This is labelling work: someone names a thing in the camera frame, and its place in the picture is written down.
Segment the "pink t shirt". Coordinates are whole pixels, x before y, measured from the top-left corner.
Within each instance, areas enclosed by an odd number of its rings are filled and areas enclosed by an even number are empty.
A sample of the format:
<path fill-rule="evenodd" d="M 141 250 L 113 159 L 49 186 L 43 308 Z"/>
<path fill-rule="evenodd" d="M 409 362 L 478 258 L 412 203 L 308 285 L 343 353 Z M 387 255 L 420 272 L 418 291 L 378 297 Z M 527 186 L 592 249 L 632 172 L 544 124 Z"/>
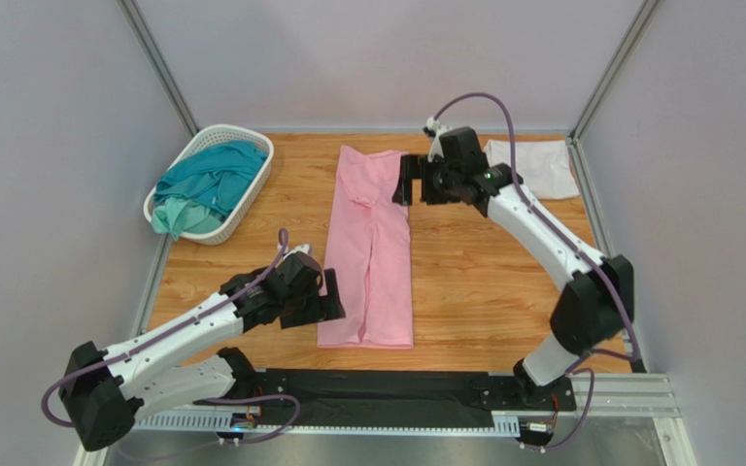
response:
<path fill-rule="evenodd" d="M 339 149 L 324 265 L 336 273 L 346 315 L 319 324 L 321 348 L 414 345 L 408 210 L 392 200 L 401 156 Z"/>

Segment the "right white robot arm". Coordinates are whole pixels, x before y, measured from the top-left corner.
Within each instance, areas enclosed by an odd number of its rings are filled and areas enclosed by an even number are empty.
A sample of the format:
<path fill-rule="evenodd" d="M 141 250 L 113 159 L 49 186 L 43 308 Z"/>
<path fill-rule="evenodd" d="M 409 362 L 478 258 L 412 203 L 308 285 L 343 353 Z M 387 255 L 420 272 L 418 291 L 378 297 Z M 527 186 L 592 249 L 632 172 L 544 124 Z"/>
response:
<path fill-rule="evenodd" d="M 510 233 L 542 266 L 560 293 L 550 332 L 513 373 L 534 391 L 553 384 L 633 324 L 634 274 L 622 255 L 608 257 L 562 225 L 507 163 L 490 165 L 471 127 L 432 119 L 426 155 L 402 156 L 392 201 L 413 203 L 413 182 L 427 205 L 464 203 Z"/>

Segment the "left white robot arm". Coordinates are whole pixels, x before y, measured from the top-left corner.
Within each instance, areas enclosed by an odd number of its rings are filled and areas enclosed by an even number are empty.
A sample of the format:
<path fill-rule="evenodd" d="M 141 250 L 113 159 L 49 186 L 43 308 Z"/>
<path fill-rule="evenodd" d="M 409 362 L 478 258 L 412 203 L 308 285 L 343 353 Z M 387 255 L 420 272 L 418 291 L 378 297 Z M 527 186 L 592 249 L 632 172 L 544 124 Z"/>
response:
<path fill-rule="evenodd" d="M 248 402 L 258 393 L 256 371 L 241 350 L 220 349 L 188 365 L 200 351 L 260 325 L 279 322 L 287 329 L 345 315 L 335 270 L 295 250 L 233 276 L 146 334 L 104 349 L 80 345 L 56 391 L 83 448 L 100 450 L 147 417 L 187 404 Z"/>

